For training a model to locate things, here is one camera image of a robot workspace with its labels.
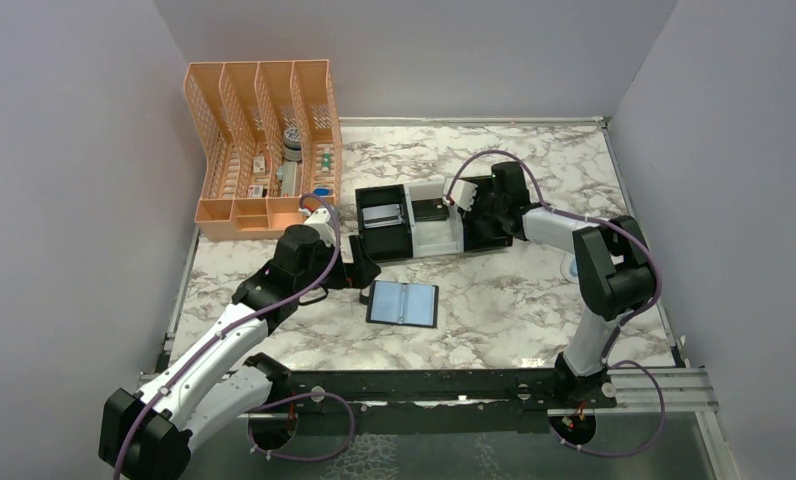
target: white wall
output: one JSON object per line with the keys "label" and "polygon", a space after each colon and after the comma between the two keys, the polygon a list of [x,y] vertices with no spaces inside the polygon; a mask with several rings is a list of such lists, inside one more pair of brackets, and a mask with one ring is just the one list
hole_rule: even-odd
{"label": "white wall", "polygon": [[796,0],[680,0],[611,123],[745,479],[796,479]]}
{"label": "white wall", "polygon": [[17,3],[0,2],[0,479],[99,478],[103,403],[159,351],[203,154],[150,0]]}
{"label": "white wall", "polygon": [[188,61],[330,58],[342,116],[611,115],[676,0],[155,0]]}

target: white marble table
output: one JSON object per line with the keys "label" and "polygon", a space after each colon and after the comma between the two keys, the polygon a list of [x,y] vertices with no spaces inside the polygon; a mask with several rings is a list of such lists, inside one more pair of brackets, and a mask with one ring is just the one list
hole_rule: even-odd
{"label": "white marble table", "polygon": [[[357,228],[354,190],[444,179],[469,155],[510,151],[531,166],[552,205],[590,216],[626,211],[598,126],[344,127],[342,231]],[[504,158],[474,162],[488,174]],[[201,237],[172,350],[172,361],[203,335],[238,284],[274,252],[275,241],[211,242]],[[343,248],[350,261],[350,251]],[[365,322],[356,290],[332,291],[302,307],[249,355],[263,351],[293,369],[548,367],[574,335],[582,303],[554,248],[516,242],[497,253],[387,265],[383,280],[440,287],[438,328]],[[628,324],[611,361],[672,365],[663,322],[652,309]]]}

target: purple cable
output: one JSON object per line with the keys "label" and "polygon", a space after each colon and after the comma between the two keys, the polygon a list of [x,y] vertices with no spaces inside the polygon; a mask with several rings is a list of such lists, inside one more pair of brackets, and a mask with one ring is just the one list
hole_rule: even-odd
{"label": "purple cable", "polygon": [[543,206],[546,205],[545,200],[542,198],[542,192],[539,189],[539,182],[536,181],[536,177],[533,176],[533,172],[530,171],[530,168],[528,168],[527,164],[525,164],[525,162],[522,161],[521,158],[513,155],[510,152],[504,150],[495,150],[495,149],[483,150],[481,152],[478,152],[469,157],[468,160],[466,160],[465,162],[463,162],[462,165],[460,165],[460,168],[457,169],[457,173],[454,174],[454,178],[451,179],[451,185],[448,186],[448,191],[445,192],[445,196],[448,197],[449,200],[451,200],[451,191],[454,190],[454,185],[457,184],[457,180],[460,178],[460,174],[463,173],[463,170],[465,170],[470,163],[474,162],[478,158],[483,157],[485,155],[504,155],[505,157],[510,157],[511,159],[519,162],[519,165],[522,166],[522,170],[524,170],[525,173],[528,174],[528,177],[530,177],[531,182],[533,183],[533,188],[534,190],[536,190],[536,196],[539,197],[539,203]]}
{"label": "purple cable", "polygon": [[257,441],[254,440],[253,432],[249,428],[248,429],[248,438],[251,439],[251,445],[254,447],[251,450],[251,453],[257,451],[257,452],[260,452],[260,453],[266,455],[268,458],[276,457],[276,458],[282,458],[284,460],[292,460],[293,462],[313,463],[313,462],[323,462],[325,460],[330,460],[331,458],[333,458],[333,457],[339,455],[340,453],[344,452],[345,449],[348,448],[349,445],[351,445],[351,440],[354,439],[354,430],[356,430],[357,424],[356,424],[356,421],[354,420],[354,410],[351,409],[351,405],[349,405],[348,402],[345,401],[345,399],[340,397],[339,395],[336,395],[334,393],[329,393],[329,392],[307,392],[307,393],[301,393],[299,395],[293,395],[291,397],[284,398],[283,400],[278,400],[276,402],[272,402],[272,403],[267,403],[265,405],[261,405],[261,406],[255,408],[252,411],[268,410],[270,408],[274,408],[274,407],[277,407],[277,406],[280,406],[280,405],[285,405],[287,403],[295,402],[295,401],[298,401],[298,400],[301,400],[301,399],[304,399],[304,398],[312,398],[312,397],[328,397],[328,398],[332,398],[332,399],[338,401],[339,403],[341,403],[342,406],[345,407],[345,410],[348,411],[348,418],[351,421],[351,426],[350,426],[350,428],[348,430],[348,436],[345,437],[345,441],[342,442],[342,445],[340,445],[339,448],[337,448],[336,450],[334,450],[334,451],[332,451],[330,453],[326,453],[324,455],[319,455],[317,457],[299,457],[297,455],[287,455],[285,453],[274,453],[274,451],[272,451],[272,450],[263,450],[262,448],[260,448],[257,445]]}
{"label": "purple cable", "polygon": [[631,321],[632,318],[653,307],[654,304],[657,303],[657,300],[660,298],[660,295],[663,294],[663,275],[661,274],[660,269],[657,267],[657,262],[654,261],[654,256],[651,255],[651,251],[649,251],[648,248],[641,241],[639,241],[638,238],[634,237],[632,234],[622,229],[621,227],[608,222],[607,220],[604,220],[602,218],[587,217],[585,215],[578,215],[577,213],[571,213],[565,210],[559,210],[549,205],[545,201],[545,199],[543,199],[542,192],[540,191],[539,188],[539,182],[536,181],[536,177],[534,176],[530,167],[528,167],[528,165],[524,161],[522,161],[521,158],[504,150],[496,150],[496,149],[483,150],[469,157],[465,162],[463,162],[463,165],[460,166],[460,168],[457,170],[457,173],[454,175],[454,178],[451,180],[451,185],[449,185],[448,191],[445,193],[446,197],[448,197],[449,199],[451,198],[451,191],[454,190],[454,185],[457,183],[457,179],[460,178],[460,174],[463,173],[463,170],[465,170],[470,163],[472,163],[473,161],[477,160],[478,158],[484,155],[504,155],[505,157],[509,157],[515,160],[516,162],[519,162],[519,165],[521,165],[522,170],[524,170],[525,173],[528,174],[528,177],[530,177],[531,183],[533,183],[533,188],[536,190],[536,196],[539,199],[539,204],[542,206],[542,208],[548,210],[551,213],[560,215],[562,217],[570,218],[572,220],[577,220],[587,223],[597,223],[599,225],[605,226],[613,230],[617,234],[625,237],[626,240],[634,244],[648,259],[648,264],[651,265],[651,271],[652,273],[654,273],[654,295],[652,295],[651,298],[649,298],[648,301],[644,303],[641,307],[632,311],[628,315],[625,315],[621,320],[619,320],[619,324],[616,326],[616,328],[613,329],[613,332],[610,334],[610,337],[607,338],[607,343],[605,343],[604,348],[601,349],[601,359],[602,361],[606,362],[607,359],[610,357],[610,351],[613,349],[613,344],[615,344],[616,339],[619,338],[619,334],[622,331],[622,327],[626,323]]}
{"label": "purple cable", "polygon": [[[307,285],[307,287],[301,290],[300,292],[291,295],[289,297],[286,297],[283,300],[273,305],[261,308],[260,310],[257,310],[256,312],[250,315],[246,315],[240,318],[239,320],[236,320],[235,322],[232,322],[228,326],[224,327],[221,330],[220,336],[214,336],[209,341],[207,341],[207,343],[203,344],[201,348],[199,348],[198,351],[195,352],[195,355],[193,355],[191,358],[189,358],[189,360],[187,360],[183,364],[183,368],[174,372],[174,374],[171,376],[171,379],[169,379],[169,381],[165,383],[164,385],[165,388],[171,390],[174,387],[174,385],[177,383],[177,381],[180,380],[183,377],[183,375],[185,375],[186,372],[188,372],[189,369],[192,368],[193,365],[195,365],[195,362],[197,362],[201,357],[203,357],[204,354],[206,354],[210,348],[212,348],[222,338],[226,337],[227,334],[230,333],[232,330],[239,328],[246,322],[249,322],[262,315],[265,315],[266,313],[274,309],[280,308],[284,305],[287,305],[303,297],[310,290],[321,285],[321,282],[324,281],[324,279],[333,269],[333,265],[336,264],[336,260],[339,258],[339,239],[340,239],[339,216],[337,215],[336,210],[327,202],[325,202],[324,199],[312,193],[305,193],[304,195],[301,195],[301,201],[299,205],[303,206],[304,199],[306,198],[316,199],[319,203],[322,204],[322,206],[324,206],[327,209],[328,212],[330,212],[330,219],[333,222],[333,233],[336,235],[336,242],[333,245],[333,256],[330,257],[330,261],[327,264],[327,268],[324,269],[324,272],[322,272],[321,275],[318,276],[318,278],[313,280],[313,283]],[[136,417],[136,420],[133,421],[133,424],[130,425],[130,429],[127,430],[127,435],[124,437],[124,441],[121,443],[121,448],[118,450],[118,457],[116,457],[115,460],[115,467],[113,469],[113,475],[112,475],[113,480],[121,480],[121,470],[124,468],[124,460],[127,458],[127,450],[130,449],[130,444],[133,442],[133,437],[136,436],[136,432],[139,430],[139,426],[142,424],[142,420],[145,419],[145,417],[148,415],[148,412],[151,411],[154,405],[156,405],[157,402],[159,402],[162,399],[162,397],[163,397],[162,393],[157,392],[157,394],[154,395],[151,398],[151,400],[145,405],[145,407],[139,412],[139,415]]]}
{"label": "purple cable", "polygon": [[651,372],[646,370],[645,367],[643,367],[642,365],[638,364],[633,360],[622,360],[621,362],[614,364],[610,368],[615,370],[618,369],[620,365],[633,365],[636,368],[642,370],[645,376],[647,376],[648,379],[651,380],[651,383],[654,384],[654,389],[657,390],[657,398],[658,400],[660,400],[660,424],[657,426],[657,430],[654,432],[654,435],[652,435],[647,442],[631,450],[627,450],[624,452],[602,452],[600,450],[592,450],[583,446],[578,446],[573,443],[570,443],[569,441],[564,440],[563,437],[561,437],[560,434],[557,433],[557,430],[554,430],[552,428],[551,431],[554,433],[554,435],[557,436],[557,438],[560,439],[560,443],[569,448],[573,448],[580,453],[586,453],[588,455],[594,455],[596,457],[622,458],[622,457],[632,457],[638,453],[642,453],[648,450],[649,448],[651,448],[652,445],[654,445],[657,439],[660,438],[660,434],[663,433],[663,427],[666,424],[666,400],[663,398],[663,390],[660,388],[660,385],[657,383],[657,379],[654,378],[654,375],[652,375]]}

